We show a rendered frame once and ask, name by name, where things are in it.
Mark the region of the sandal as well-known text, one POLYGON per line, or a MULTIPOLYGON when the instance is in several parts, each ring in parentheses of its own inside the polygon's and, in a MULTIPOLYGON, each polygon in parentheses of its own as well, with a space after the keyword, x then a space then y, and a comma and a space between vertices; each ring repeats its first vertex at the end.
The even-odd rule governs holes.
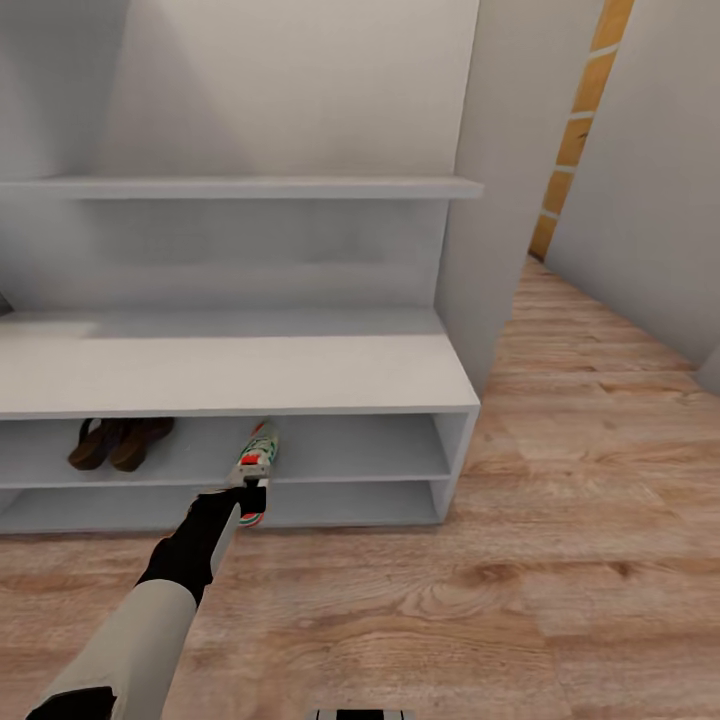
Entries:
POLYGON ((133 472, 145 461, 147 447, 171 433, 175 417, 138 417, 136 428, 128 432, 130 424, 132 420, 120 428, 121 442, 109 457, 109 463, 121 472, 133 472))
POLYGON ((132 432, 138 424, 138 417, 103 418, 101 425, 93 431, 89 431, 92 419, 85 419, 79 431, 79 446, 68 457, 69 463, 79 471, 93 471, 101 467, 101 463, 107 457, 109 444, 115 439, 120 439, 120 428, 124 422, 132 424, 128 432, 132 432))

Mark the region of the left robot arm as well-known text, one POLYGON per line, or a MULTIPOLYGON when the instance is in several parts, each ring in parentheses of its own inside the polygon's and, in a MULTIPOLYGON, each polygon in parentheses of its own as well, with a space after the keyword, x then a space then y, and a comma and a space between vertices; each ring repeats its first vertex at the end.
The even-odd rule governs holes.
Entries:
POLYGON ((157 543, 149 568, 25 720, 160 720, 189 629, 245 514, 264 513, 267 464, 232 468, 229 489, 199 495, 157 543))

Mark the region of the gym shoe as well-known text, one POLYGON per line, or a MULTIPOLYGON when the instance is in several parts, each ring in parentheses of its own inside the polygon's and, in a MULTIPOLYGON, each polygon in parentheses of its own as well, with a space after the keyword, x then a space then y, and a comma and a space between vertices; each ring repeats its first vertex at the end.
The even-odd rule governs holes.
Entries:
MULTIPOLYGON (((279 446, 279 428, 276 421, 263 419, 251 427, 251 431, 245 437, 239 459, 235 466, 239 465, 272 465, 279 446)), ((247 487, 268 486, 269 479, 244 480, 247 487)), ((245 514, 240 518, 238 529, 253 527, 261 522, 264 513, 245 514)))

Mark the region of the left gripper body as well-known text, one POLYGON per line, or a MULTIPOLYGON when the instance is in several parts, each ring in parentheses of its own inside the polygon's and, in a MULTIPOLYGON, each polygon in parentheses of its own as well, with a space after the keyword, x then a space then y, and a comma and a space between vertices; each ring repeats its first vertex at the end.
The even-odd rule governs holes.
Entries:
POLYGON ((242 511, 241 517, 244 517, 245 514, 265 512, 267 487, 238 487, 233 490, 237 492, 244 501, 244 511, 242 511))

